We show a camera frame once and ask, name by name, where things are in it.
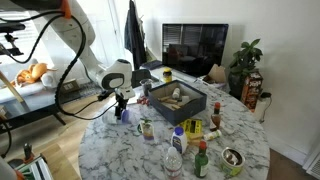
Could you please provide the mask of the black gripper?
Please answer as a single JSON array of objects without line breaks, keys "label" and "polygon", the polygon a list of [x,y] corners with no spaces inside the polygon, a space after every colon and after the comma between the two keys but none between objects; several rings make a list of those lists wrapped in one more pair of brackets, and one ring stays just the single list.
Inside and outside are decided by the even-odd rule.
[{"label": "black gripper", "polygon": [[116,95],[116,102],[118,105],[115,107],[116,120],[121,120],[121,113],[126,109],[127,100],[125,100],[122,96]]}]

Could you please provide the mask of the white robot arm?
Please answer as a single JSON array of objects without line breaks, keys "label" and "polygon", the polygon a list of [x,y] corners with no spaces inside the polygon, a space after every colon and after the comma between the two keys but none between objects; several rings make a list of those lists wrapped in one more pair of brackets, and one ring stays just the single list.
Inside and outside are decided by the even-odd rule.
[{"label": "white robot arm", "polygon": [[116,60],[106,67],[100,62],[90,45],[95,39],[92,25],[77,0],[5,0],[1,5],[5,11],[36,11],[47,20],[46,26],[51,26],[58,36],[76,53],[75,58],[67,66],[59,80],[55,104],[65,115],[76,114],[66,112],[59,100],[60,88],[71,68],[80,60],[87,70],[91,80],[107,92],[114,92],[117,106],[114,117],[120,120],[126,109],[127,102],[135,96],[132,87],[132,65],[124,59]]}]

